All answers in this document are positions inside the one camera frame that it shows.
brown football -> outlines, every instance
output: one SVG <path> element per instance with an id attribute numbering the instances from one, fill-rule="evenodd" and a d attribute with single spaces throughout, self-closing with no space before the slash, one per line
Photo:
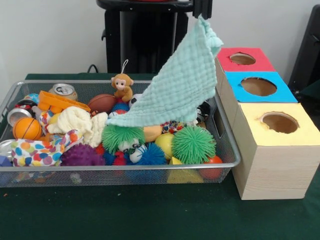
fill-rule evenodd
<path id="1" fill-rule="evenodd" d="M 91 112 L 98 111 L 99 113 L 106 112 L 109 114 L 111 109 L 117 103 L 115 96 L 110 94 L 100 94 L 92 98 L 88 104 Z"/>

mini basketball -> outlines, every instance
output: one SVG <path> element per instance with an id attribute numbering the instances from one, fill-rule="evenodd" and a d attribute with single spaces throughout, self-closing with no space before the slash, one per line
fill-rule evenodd
<path id="1" fill-rule="evenodd" d="M 23 117 L 15 122 L 12 133 L 15 139 L 38 140 L 42 135 L 42 128 L 34 118 Z"/>
<path id="2" fill-rule="evenodd" d="M 117 103 L 115 96 L 110 94 L 100 94 L 92 98 L 88 104 L 91 111 L 98 111 L 99 113 L 106 112 L 109 114 L 111 109 Z"/>

stacked boxes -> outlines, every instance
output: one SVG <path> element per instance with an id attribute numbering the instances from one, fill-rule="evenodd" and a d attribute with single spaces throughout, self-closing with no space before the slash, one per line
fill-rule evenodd
<path id="1" fill-rule="evenodd" d="M 320 132 L 258 48 L 223 48 L 217 92 L 242 162 L 243 200 L 301 199 L 320 162 Z"/>

orange basketball ball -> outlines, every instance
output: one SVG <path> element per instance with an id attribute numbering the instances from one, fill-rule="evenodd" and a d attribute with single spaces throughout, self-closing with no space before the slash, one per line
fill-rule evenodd
<path id="1" fill-rule="evenodd" d="M 42 135 L 42 128 L 34 118 L 23 117 L 15 122 L 12 132 L 15 139 L 38 140 Z"/>

wire mesh basket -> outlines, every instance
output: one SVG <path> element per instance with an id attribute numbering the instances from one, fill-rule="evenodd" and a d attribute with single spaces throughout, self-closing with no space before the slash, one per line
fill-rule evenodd
<path id="1" fill-rule="evenodd" d="M 142 93 L 151 81 L 135 81 L 132 90 Z M 113 94 L 110 80 L 26 80 L 15 83 L 0 106 L 0 142 L 14 139 L 8 111 L 31 93 L 48 91 L 56 83 L 74 86 L 78 100 L 87 104 L 99 94 Z M 221 183 L 241 156 L 219 96 L 208 100 L 206 128 L 216 140 L 221 164 L 0 167 L 0 187 L 103 186 L 143 184 Z"/>

